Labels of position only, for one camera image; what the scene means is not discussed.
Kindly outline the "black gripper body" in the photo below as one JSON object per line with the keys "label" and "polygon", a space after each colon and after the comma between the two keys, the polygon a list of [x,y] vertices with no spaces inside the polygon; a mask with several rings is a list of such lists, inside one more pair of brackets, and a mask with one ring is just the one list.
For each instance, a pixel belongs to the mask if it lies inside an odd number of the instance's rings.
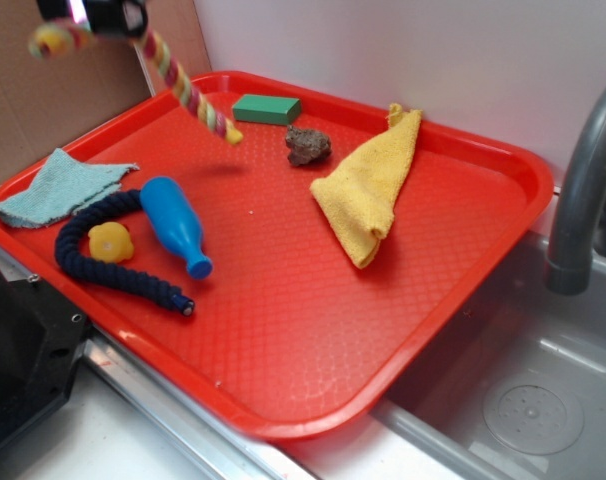
{"label": "black gripper body", "polygon": [[140,38],[148,29],[144,1],[136,0],[37,0],[46,21],[65,20],[99,36]]}

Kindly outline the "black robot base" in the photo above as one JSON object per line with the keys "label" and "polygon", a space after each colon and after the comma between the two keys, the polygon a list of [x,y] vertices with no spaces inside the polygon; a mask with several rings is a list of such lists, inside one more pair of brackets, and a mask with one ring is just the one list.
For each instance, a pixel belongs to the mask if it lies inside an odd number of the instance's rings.
{"label": "black robot base", "polygon": [[0,451],[67,403],[89,330],[46,280],[0,270]]}

